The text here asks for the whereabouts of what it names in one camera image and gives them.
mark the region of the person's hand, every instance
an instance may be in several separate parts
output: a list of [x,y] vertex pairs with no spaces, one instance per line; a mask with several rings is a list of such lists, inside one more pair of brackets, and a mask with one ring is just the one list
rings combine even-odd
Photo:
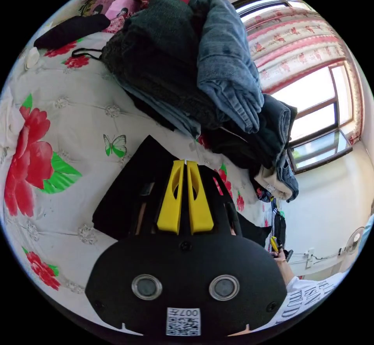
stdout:
[[274,261],[277,262],[284,283],[287,286],[288,283],[295,277],[295,275],[292,272],[289,264],[286,262],[286,256],[284,254],[283,248],[280,248],[278,253],[272,252],[272,255],[275,257]]
[[282,261],[282,260],[286,259],[286,255],[284,254],[283,248],[280,248],[278,253],[277,252],[271,252],[271,254],[275,257],[274,258],[275,260]]

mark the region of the yellow tool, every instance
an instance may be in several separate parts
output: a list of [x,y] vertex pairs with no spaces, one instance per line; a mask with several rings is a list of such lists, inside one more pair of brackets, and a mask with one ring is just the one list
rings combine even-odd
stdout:
[[272,236],[270,238],[270,244],[272,245],[273,250],[279,253],[279,245],[277,243],[277,238],[275,236]]
[[[179,233],[180,211],[182,208],[184,160],[174,161],[162,202],[157,227],[161,231]],[[174,192],[178,187],[176,198]]]
[[[184,160],[174,161],[160,215],[157,220],[157,227],[160,231],[179,234],[184,180],[183,172]],[[213,218],[196,162],[187,161],[187,188],[191,234],[211,231],[214,225]]]
[[196,162],[187,161],[187,186],[191,233],[211,231],[213,218]]

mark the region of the red patterned curtain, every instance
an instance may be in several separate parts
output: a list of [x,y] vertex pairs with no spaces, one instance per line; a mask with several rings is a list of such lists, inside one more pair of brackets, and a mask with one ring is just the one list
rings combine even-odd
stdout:
[[334,63],[345,64],[353,100],[351,142],[360,139],[362,93],[351,55],[335,30],[317,13],[293,7],[266,11],[244,22],[263,91],[272,94]]

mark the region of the white t-shirt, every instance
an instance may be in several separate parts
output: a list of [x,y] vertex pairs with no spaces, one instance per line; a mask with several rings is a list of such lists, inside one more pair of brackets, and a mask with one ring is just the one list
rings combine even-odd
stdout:
[[275,326],[309,309],[334,290],[347,273],[348,271],[337,273],[320,282],[300,280],[295,276],[288,283],[286,299],[272,320],[264,326],[254,329],[252,332]]

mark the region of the floral bedspread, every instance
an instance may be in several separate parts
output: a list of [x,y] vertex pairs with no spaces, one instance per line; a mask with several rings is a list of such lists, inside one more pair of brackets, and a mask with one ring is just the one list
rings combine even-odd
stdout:
[[1,223],[20,264],[58,303],[109,328],[84,295],[95,261],[115,242],[93,229],[92,214],[147,135],[218,171],[237,210],[256,225],[271,224],[270,204],[257,201],[245,170],[136,109],[100,61],[71,57],[79,47],[101,49],[111,36],[41,51],[28,71],[19,58],[9,86],[25,125],[15,155],[0,166]]

